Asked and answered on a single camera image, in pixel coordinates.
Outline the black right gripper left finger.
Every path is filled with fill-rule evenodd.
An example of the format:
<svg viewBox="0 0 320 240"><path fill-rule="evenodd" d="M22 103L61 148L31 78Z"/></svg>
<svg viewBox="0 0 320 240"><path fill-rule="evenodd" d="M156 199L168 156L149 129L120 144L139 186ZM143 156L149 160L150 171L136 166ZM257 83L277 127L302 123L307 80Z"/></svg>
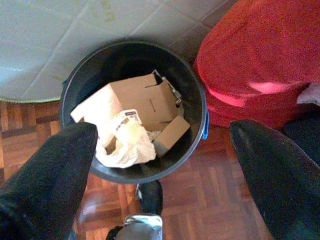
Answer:
<svg viewBox="0 0 320 240"><path fill-rule="evenodd" d="M66 240L96 151L94 124L72 124L51 136L0 188L3 240Z"/></svg>

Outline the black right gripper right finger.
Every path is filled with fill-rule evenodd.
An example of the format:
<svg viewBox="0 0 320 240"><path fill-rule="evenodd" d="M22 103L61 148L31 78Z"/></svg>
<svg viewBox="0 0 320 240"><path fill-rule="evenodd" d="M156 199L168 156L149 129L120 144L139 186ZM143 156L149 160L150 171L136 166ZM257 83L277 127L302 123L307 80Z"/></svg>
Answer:
<svg viewBox="0 0 320 240"><path fill-rule="evenodd" d="M229 125L246 184L275 240L320 238L320 167L294 141L253 120Z"/></svg>

